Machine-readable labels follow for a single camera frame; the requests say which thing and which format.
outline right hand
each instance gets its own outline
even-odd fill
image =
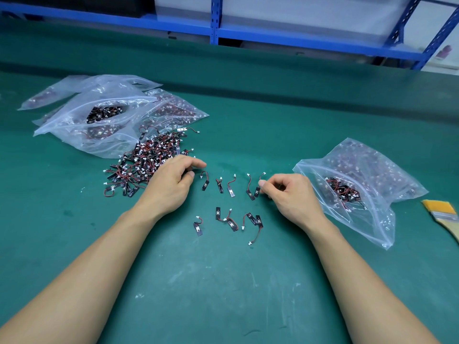
[[[258,185],[261,193],[276,203],[280,213],[304,231],[309,232],[329,222],[306,176],[275,174],[267,181],[260,180]]]

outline left hand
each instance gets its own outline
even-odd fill
[[[206,165],[190,156],[169,158],[155,172],[133,210],[151,221],[176,210],[185,201],[193,183],[195,173],[191,167],[204,168]]]

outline hand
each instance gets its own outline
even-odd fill
[[[183,204],[193,183],[191,167],[204,168],[198,158],[179,155],[161,165],[133,210],[148,220],[158,220]]]
[[[328,222],[306,176],[275,174],[267,181],[260,180],[258,185],[261,193],[274,200],[281,214],[307,233]]]

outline green table surface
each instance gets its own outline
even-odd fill
[[[51,107],[16,111],[67,74],[137,74],[210,115],[184,143],[208,163],[210,186],[196,177],[153,229],[100,343],[350,342],[312,244],[272,202],[250,201],[246,173],[290,172],[351,137],[416,177],[427,198],[459,208],[459,77],[11,20],[0,21],[0,43],[0,324],[135,201],[103,196],[110,160],[51,134],[32,138],[30,121]],[[213,179],[233,173],[230,198]],[[261,215],[259,240],[247,245],[251,223],[233,232],[216,221],[216,206],[239,225],[248,211]],[[418,199],[392,207],[388,251],[338,226],[442,343],[456,343],[459,246]]]

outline brush bristles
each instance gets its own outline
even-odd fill
[[[429,212],[444,212],[447,214],[457,215],[454,208],[447,201],[440,200],[423,200],[422,204]]]

